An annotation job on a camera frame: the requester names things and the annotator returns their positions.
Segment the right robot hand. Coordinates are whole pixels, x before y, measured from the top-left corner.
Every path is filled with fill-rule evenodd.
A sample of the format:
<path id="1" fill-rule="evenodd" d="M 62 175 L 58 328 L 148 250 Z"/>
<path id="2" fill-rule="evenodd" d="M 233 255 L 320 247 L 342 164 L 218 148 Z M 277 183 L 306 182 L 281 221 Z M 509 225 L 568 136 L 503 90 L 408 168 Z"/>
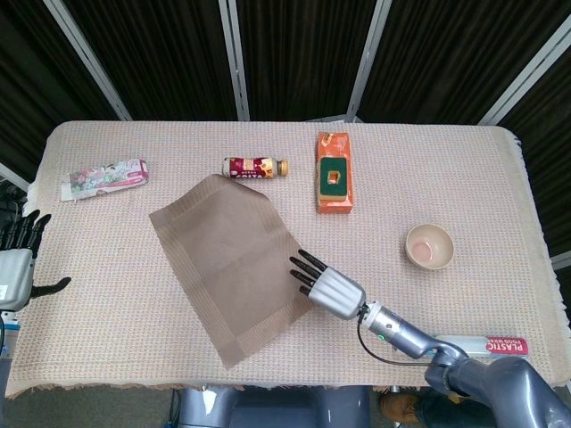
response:
<path id="1" fill-rule="evenodd" d="M 315 305 L 342 320 L 352 320 L 366 311 L 365 290 L 341 272 L 305 250 L 298 250 L 289 261 L 289 273 L 299 283 L 299 292 Z"/>

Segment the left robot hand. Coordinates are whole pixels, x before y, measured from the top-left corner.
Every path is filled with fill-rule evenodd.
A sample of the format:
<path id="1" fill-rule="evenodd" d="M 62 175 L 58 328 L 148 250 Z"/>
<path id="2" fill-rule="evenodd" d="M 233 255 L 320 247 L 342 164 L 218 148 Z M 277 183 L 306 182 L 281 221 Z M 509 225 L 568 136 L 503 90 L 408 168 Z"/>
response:
<path id="1" fill-rule="evenodd" d="M 40 210 L 9 221 L 1 227 L 1 311 L 18 312 L 30 300 L 56 294 L 71 282 L 64 277 L 56 284 L 34 285 L 34 271 L 42 235 L 51 220 Z"/>

